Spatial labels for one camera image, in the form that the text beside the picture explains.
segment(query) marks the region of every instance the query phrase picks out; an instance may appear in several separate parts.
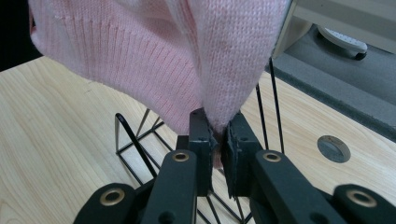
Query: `knit fabric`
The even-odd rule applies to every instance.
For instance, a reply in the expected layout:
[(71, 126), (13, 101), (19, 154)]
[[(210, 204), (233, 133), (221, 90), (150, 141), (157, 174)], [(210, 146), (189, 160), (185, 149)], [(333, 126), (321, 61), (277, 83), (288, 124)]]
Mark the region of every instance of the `knit fabric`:
[(204, 107), (221, 133), (257, 84), (288, 0), (29, 0), (32, 40), (187, 134)]

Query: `wire frame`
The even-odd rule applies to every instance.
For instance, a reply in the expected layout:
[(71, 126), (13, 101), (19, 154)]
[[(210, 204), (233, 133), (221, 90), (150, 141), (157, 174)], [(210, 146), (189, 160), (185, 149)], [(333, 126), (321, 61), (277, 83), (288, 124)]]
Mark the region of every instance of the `wire frame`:
[[(276, 92), (276, 79), (275, 79), (275, 74), (274, 74), (274, 67), (272, 63), (272, 59), (269, 61), (269, 68), (270, 68), (270, 74), (271, 74), (271, 82), (272, 82), (272, 87), (273, 87), (273, 92), (274, 92), (274, 98), (275, 98), (275, 106), (276, 106), (276, 119), (277, 119), (277, 126), (278, 126), (278, 131), (279, 131), (279, 139), (280, 139), (280, 146), (281, 146), (281, 152), (285, 153), (284, 151), (284, 144), (283, 144), (283, 134), (282, 134), (282, 127), (281, 127), (281, 120), (280, 120), (280, 112), (279, 112), (279, 103), (277, 99), (277, 92)], [(258, 101), (258, 107), (260, 109), (260, 117), (261, 117), (261, 122), (262, 122), (262, 132), (263, 132), (263, 138), (264, 138), (264, 144), (265, 144), (265, 149), (268, 149), (268, 138), (267, 138), (267, 131), (265, 127), (265, 116), (264, 112), (262, 109), (262, 98), (261, 98), (261, 92), (260, 92), (260, 85), (258, 84), (256, 86), (256, 93), (257, 93), (257, 101)], [(154, 155), (150, 154), (141, 144), (140, 141), (143, 140), (144, 138), (148, 137), (149, 135), (153, 134), (162, 144), (165, 148), (167, 148), (168, 151), (173, 151), (174, 149), (170, 147), (170, 145), (164, 140), (163, 137), (161, 137), (158, 134), (158, 129), (161, 128), (164, 123), (163, 121), (160, 121), (160, 118), (157, 118), (151, 128), (149, 128), (147, 131), (144, 133), (141, 133), (142, 127), (144, 126), (148, 115), (149, 115), (150, 110), (147, 109), (140, 124), (138, 127), (138, 130), (136, 134), (132, 131), (131, 127), (129, 126), (128, 122), (126, 121), (125, 117), (121, 114), (116, 114), (115, 116), (115, 137), (116, 137), (116, 155), (119, 156), (120, 160), (122, 163), (125, 165), (125, 167), (129, 170), (129, 172), (132, 174), (132, 176), (135, 178), (135, 180), (139, 183), (139, 185), (143, 185), (143, 181), (139, 177), (139, 175), (134, 171), (132, 168), (131, 164), (128, 163), (128, 161), (125, 159), (125, 157), (122, 155), (127, 149), (135, 147), (140, 158), (143, 160), (143, 162), (146, 164), (146, 167), (148, 168), (149, 172), (151, 173), (152, 177), (157, 176), (157, 173), (155, 172), (155, 169), (153, 168), (152, 164), (160, 170), (161, 166), (160, 164), (155, 161)], [(119, 138), (120, 138), (120, 124), (123, 127), (124, 131), (128, 134), (129, 138), (131, 139), (131, 142), (126, 144), (125, 146), (120, 147), (119, 146)], [(224, 172), (222, 170), (218, 170), (222, 175), (224, 175)], [(223, 208), (224, 210), (235, 220), (235, 223), (249, 223), (249, 221), (252, 219), (251, 213), (248, 213), (246, 216), (243, 213), (243, 209), (240, 203), (240, 200), (238, 198), (235, 198), (234, 202), (236, 203), (237, 211), (234, 211), (230, 205), (228, 205), (224, 200), (220, 198), (220, 196), (216, 193), (213, 192), (210, 196), (204, 197), (205, 200), (207, 201), (207, 205), (210, 207), (211, 213), (213, 214), (213, 218), (216, 220), (216, 223), (221, 223), (221, 220), (219, 218), (219, 214), (217, 209), (215, 208), (213, 204), (212, 197), (214, 198), (215, 201), (217, 201)], [(199, 207), (197, 209), (197, 215), (204, 221), (204, 223), (211, 223), (209, 221), (209, 218), (204, 215), (203, 212), (200, 211)]]

